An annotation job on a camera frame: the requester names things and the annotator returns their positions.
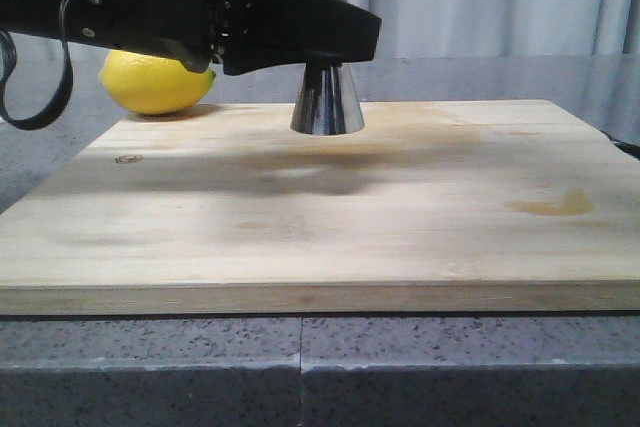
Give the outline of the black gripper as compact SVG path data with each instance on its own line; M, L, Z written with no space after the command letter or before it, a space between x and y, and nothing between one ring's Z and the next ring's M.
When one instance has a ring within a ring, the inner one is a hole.
M227 75L374 58L381 19L341 0L70 0L68 39Z

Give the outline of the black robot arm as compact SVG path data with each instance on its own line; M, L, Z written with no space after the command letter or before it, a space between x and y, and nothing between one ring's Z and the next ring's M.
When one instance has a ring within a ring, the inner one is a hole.
M11 32L179 61L228 75L372 59L380 19L341 0L1 0Z

